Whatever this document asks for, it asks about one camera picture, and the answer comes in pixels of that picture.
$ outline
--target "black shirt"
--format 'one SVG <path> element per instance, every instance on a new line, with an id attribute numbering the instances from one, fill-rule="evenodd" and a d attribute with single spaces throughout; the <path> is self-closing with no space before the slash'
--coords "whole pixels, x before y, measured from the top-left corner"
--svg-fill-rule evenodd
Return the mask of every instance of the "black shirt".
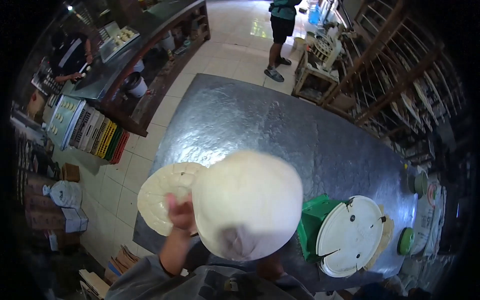
<path id="1" fill-rule="evenodd" d="M 67 36 L 59 49 L 53 51 L 50 67 L 54 76 L 65 76 L 80 71 L 86 63 L 85 42 L 87 36 L 74 32 Z"/>

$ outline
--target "tiled floor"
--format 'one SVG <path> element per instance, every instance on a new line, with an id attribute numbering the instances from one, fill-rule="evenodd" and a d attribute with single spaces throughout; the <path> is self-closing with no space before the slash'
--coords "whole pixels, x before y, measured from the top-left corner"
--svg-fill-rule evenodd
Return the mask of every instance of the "tiled floor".
<path id="1" fill-rule="evenodd" d="M 288 38 L 282 49 L 282 56 L 292 60 L 292 66 L 278 67 L 285 81 L 277 83 L 264 74 L 273 43 L 269 5 L 269 1 L 246 0 L 207 3 L 211 40 L 202 45 L 167 92 L 148 127 L 148 136 L 130 135 L 120 163 L 107 165 L 104 160 L 76 149 L 54 152 L 53 158 L 60 165 L 70 162 L 80 166 L 82 209 L 90 220 L 81 241 L 103 266 L 110 256 L 116 255 L 121 244 L 139 256 L 150 254 L 132 241 L 137 193 L 195 74 L 224 76 L 291 93 L 299 59 L 298 51 L 292 49 L 293 37 Z M 305 36 L 305 22 L 306 16 L 298 14 L 294 36 Z"/>

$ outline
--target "black shorts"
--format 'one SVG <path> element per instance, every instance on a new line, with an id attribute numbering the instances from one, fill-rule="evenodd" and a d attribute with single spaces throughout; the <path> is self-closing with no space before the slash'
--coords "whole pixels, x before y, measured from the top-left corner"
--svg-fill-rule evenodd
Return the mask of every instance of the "black shorts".
<path id="1" fill-rule="evenodd" d="M 279 17 L 271 16 L 273 42 L 275 44 L 283 44 L 287 40 L 287 36 L 292 36 L 295 20 L 287 20 Z"/>

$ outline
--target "metal countertop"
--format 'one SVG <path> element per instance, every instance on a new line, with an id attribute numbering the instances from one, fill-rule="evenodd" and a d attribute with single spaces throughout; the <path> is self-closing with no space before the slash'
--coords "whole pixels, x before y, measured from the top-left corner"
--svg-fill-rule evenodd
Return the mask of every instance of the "metal countertop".
<path id="1" fill-rule="evenodd" d="M 180 16 L 185 9 L 193 7 L 205 0 L 163 1 L 146 12 L 129 25 L 138 31 L 140 36 L 122 48 L 106 63 L 96 57 L 87 77 L 75 84 L 68 96 L 81 97 L 100 101 L 127 63 L 146 45 L 160 30 Z"/>
<path id="2" fill-rule="evenodd" d="M 300 174 L 307 201 L 322 193 L 333 199 L 353 195 L 384 205 L 395 222 L 387 249 L 367 272 L 332 278 L 304 261 L 298 237 L 280 250 L 287 273 L 310 292 L 358 287 L 396 275 L 404 257 L 396 246 L 404 227 L 412 227 L 417 203 L 408 189 L 404 161 L 362 129 L 322 108 L 292 96 L 234 79 L 198 74 L 180 101 L 158 147 L 150 174 L 177 162 L 204 166 L 239 149 L 258 149 L 279 156 Z M 165 237 L 138 213 L 133 241 L 157 252 Z M 199 264 L 234 264 L 251 270 L 254 262 L 231 262 L 208 252 L 192 238 L 186 268 Z"/>

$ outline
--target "white plastic bag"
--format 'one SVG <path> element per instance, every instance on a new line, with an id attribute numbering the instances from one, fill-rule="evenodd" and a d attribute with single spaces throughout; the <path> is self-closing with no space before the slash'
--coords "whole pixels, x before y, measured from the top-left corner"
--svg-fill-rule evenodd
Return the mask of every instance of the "white plastic bag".
<path id="1" fill-rule="evenodd" d="M 77 182 L 57 181 L 49 191 L 45 192 L 48 192 L 53 202 L 61 207 L 80 208 L 82 204 L 82 187 Z"/>

